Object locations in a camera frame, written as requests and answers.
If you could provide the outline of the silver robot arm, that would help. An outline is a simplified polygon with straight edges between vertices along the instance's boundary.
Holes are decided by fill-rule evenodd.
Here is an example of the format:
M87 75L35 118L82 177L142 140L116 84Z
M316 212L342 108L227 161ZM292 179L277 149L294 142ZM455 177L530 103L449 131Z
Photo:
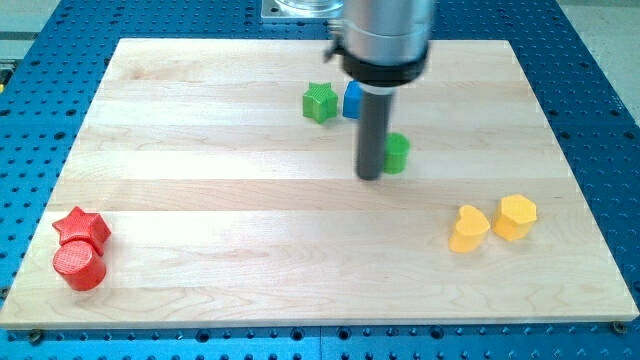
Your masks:
M340 56L365 92L390 95L423 72L435 10L434 0L345 0L324 60Z

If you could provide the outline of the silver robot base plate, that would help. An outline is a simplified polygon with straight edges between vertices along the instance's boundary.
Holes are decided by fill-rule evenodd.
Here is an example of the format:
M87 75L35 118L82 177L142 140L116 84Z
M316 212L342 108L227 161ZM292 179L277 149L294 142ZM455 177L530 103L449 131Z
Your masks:
M338 16L343 0L262 0L263 19L331 18Z

